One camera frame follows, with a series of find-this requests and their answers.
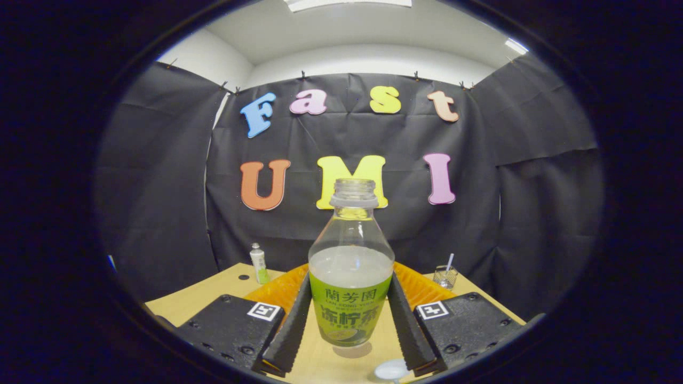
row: lemon tea bottle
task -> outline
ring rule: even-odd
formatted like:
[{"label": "lemon tea bottle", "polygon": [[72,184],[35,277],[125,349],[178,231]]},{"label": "lemon tea bottle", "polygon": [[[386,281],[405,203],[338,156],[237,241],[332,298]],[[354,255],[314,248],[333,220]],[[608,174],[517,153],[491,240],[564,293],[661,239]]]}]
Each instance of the lemon tea bottle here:
[{"label": "lemon tea bottle", "polygon": [[393,272],[393,251],[373,216],[374,189],[372,180],[338,179],[334,215],[308,253],[320,335],[339,347],[368,341]]}]

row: white wall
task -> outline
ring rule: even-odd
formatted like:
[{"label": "white wall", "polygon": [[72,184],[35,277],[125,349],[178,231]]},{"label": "white wall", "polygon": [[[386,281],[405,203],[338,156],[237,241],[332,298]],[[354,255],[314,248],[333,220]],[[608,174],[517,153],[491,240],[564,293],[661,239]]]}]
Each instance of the white wall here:
[{"label": "white wall", "polygon": [[235,48],[206,29],[200,29],[176,44],[157,61],[188,70],[216,84],[246,88],[253,65]]},{"label": "white wall", "polygon": [[295,53],[256,66],[243,89],[306,75],[331,73],[389,73],[459,84],[476,84],[495,68],[431,49],[389,44],[332,46]]}]

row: black fabric curtain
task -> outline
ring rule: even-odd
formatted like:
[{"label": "black fabric curtain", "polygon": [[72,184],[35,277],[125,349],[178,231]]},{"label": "black fabric curtain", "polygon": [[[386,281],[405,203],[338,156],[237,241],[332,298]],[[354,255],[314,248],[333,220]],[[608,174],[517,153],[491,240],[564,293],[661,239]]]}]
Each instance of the black fabric curtain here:
[{"label": "black fabric curtain", "polygon": [[148,301],[218,269],[206,234],[204,169],[218,85],[154,64],[128,90],[102,140],[95,201],[121,281]]},{"label": "black fabric curtain", "polygon": [[[398,90],[398,113],[372,111],[378,85]],[[296,95],[313,89],[326,92],[327,110],[292,113]],[[435,91],[453,98],[458,121],[437,115],[427,98]],[[269,92],[271,125],[249,139],[240,110]],[[262,85],[231,95],[212,132],[224,94],[157,64],[124,97],[105,136],[96,194],[102,235],[122,280],[143,300],[250,263],[253,242],[272,269],[307,262],[332,215],[316,207],[324,156],[339,156],[351,173],[364,156],[383,156],[389,205],[376,218],[396,260],[429,273],[453,252],[463,275],[523,318],[552,308],[585,266],[602,217],[600,155],[579,102],[530,54],[470,90],[385,74]],[[452,204],[428,202],[423,156],[436,152],[451,158]],[[251,210],[240,198],[240,166],[263,163],[257,191],[267,196],[268,164],[277,159],[291,162],[282,203]]]},{"label": "black fabric curtain", "polygon": [[[398,90],[398,113],[371,110],[370,90],[378,85]],[[327,93],[327,110],[320,115],[290,112],[295,96],[310,89]],[[435,114],[427,95],[437,90],[454,99],[457,122]],[[277,96],[271,103],[271,126],[249,139],[240,110],[268,92]],[[451,157],[449,177],[457,196],[453,204],[428,202],[432,185],[423,156],[432,152]],[[481,113],[471,95],[456,85],[385,74],[292,79],[229,98],[213,132],[206,173],[208,223],[220,268],[250,262],[252,242],[265,250],[271,268],[286,271],[306,263],[308,249],[332,215],[316,208],[322,190],[317,160],[339,156],[353,173],[367,155],[386,160],[382,183],[389,205],[375,214],[396,260],[427,273],[454,252],[456,267],[491,287],[485,259],[496,244],[499,185],[487,160]],[[251,210],[240,199],[240,165],[264,164],[258,187],[267,196],[272,182],[268,163],[275,159],[291,161],[283,201],[273,210]]]},{"label": "black fabric curtain", "polygon": [[[401,109],[374,113],[370,90],[394,86]],[[327,93],[322,115],[288,109],[301,90]],[[457,122],[440,119],[427,95],[452,97]],[[273,92],[271,126],[254,138],[240,110]],[[421,273],[456,268],[523,318],[549,310],[585,265],[603,203],[602,168],[591,126],[561,79],[531,55],[516,59],[471,90],[381,74],[292,79],[231,96],[213,133],[207,163],[208,223],[217,262],[249,262],[249,244],[266,250],[274,269],[307,261],[329,210],[318,210],[322,170],[316,161],[340,156],[353,172],[363,156],[385,157],[389,206],[376,218],[398,262]],[[422,156],[442,152],[453,204],[431,205]],[[271,211],[240,200],[240,165],[264,164],[259,194],[270,194],[268,163],[288,159],[285,196]]]},{"label": "black fabric curtain", "polygon": [[604,203],[596,138],[571,90],[531,54],[471,95],[501,186],[491,293],[528,319],[559,302],[595,243]]}]

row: foam letter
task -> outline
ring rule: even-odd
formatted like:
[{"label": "foam letter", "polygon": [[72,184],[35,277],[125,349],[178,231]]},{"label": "foam letter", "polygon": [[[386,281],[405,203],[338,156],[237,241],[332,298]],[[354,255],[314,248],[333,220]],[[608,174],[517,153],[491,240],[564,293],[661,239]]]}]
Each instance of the foam letter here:
[{"label": "foam letter", "polygon": [[270,121],[263,120],[261,117],[269,118],[273,115],[273,107],[271,107],[268,101],[275,101],[274,93],[268,92],[240,110],[240,113],[247,118],[247,124],[249,125],[247,137],[249,139],[265,131],[270,126]]},{"label": "foam letter", "polygon": [[320,115],[327,110],[325,107],[325,98],[327,94],[322,90],[307,90],[301,91],[296,95],[298,100],[295,100],[290,105],[290,111],[300,115],[302,113],[310,113],[312,115]]},{"label": "foam letter", "polygon": [[444,153],[430,153],[426,154],[423,159],[429,164],[432,174],[432,194],[429,196],[429,203],[450,204],[454,202],[456,194],[451,192],[451,183],[446,168],[451,157]]},{"label": "foam letter", "polygon": [[447,122],[454,122],[458,120],[458,114],[451,112],[451,107],[449,104],[453,104],[452,98],[447,97],[443,91],[432,92],[427,95],[427,98],[434,101],[434,108],[436,108],[436,114],[446,120]]},{"label": "foam letter", "polygon": [[280,203],[285,195],[285,170],[291,165],[289,160],[273,160],[268,167],[273,170],[273,187],[268,197],[261,197],[256,191],[258,174],[263,169],[263,163],[250,161],[242,164],[242,202],[254,210],[271,210]]},{"label": "foam letter", "polygon": [[370,90],[370,97],[370,108],[376,113],[396,113],[401,110],[398,91],[394,87],[374,87]]},{"label": "foam letter", "polygon": [[382,166],[386,163],[381,156],[370,155],[361,159],[356,172],[351,176],[344,161],[338,156],[326,156],[318,159],[318,165],[322,168],[322,196],[316,202],[318,209],[333,209],[330,198],[335,192],[335,181],[338,178],[364,178],[375,182],[375,196],[379,202],[377,208],[384,208],[389,201],[384,197],[382,189]]}]

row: pink letter i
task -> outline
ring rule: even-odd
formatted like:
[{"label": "pink letter i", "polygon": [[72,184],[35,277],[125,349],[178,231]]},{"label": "pink letter i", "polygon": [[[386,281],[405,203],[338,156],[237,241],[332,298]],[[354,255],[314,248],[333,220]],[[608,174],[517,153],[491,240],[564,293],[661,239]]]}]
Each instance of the pink letter i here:
[{"label": "pink letter i", "polygon": [[429,164],[432,173],[432,194],[429,196],[429,203],[450,204],[454,202],[456,194],[451,192],[451,183],[446,168],[451,157],[445,153],[430,153],[426,154],[423,159]]}]

